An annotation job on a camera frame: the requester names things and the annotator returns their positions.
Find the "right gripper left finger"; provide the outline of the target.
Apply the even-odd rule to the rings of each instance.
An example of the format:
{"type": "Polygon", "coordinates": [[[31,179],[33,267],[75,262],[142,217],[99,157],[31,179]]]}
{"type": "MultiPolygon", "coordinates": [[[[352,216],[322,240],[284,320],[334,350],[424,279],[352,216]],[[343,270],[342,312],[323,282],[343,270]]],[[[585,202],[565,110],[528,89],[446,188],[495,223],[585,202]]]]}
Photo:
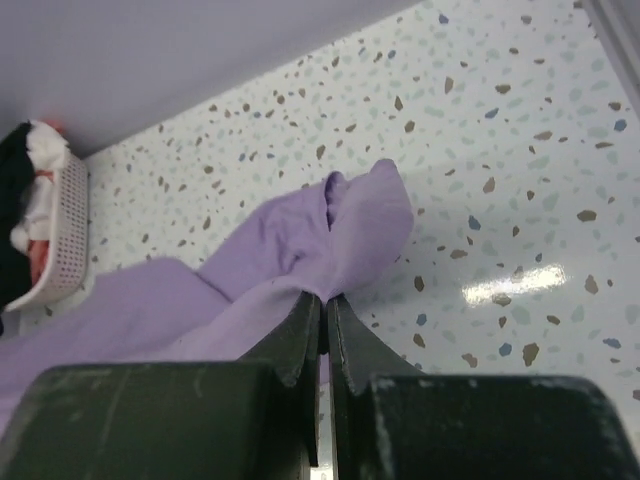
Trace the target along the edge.
{"type": "Polygon", "coordinates": [[[1,440],[5,479],[306,479],[318,462],[320,300],[240,359],[49,369],[1,440]]]}

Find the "purple t shirt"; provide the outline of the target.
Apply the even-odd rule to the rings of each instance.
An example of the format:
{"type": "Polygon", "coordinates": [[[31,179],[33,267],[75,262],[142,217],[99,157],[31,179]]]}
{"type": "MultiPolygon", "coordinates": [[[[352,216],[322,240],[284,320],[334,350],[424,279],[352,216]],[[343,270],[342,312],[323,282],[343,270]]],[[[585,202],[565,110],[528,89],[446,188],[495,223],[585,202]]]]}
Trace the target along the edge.
{"type": "Polygon", "coordinates": [[[1,418],[60,365],[234,360],[302,293],[322,301],[376,281],[413,229],[395,163],[334,172],[258,207],[200,267],[155,258],[100,274],[85,299],[1,344],[1,418]]]}

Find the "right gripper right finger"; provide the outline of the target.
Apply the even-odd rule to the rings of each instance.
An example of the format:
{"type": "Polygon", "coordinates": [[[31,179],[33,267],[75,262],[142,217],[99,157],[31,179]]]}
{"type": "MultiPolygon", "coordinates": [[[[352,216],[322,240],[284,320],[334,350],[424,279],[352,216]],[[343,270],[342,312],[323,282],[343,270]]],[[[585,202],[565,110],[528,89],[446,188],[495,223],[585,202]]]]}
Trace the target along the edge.
{"type": "Polygon", "coordinates": [[[427,375],[337,297],[326,308],[342,479],[635,479],[610,400],[587,379],[427,375]]]}

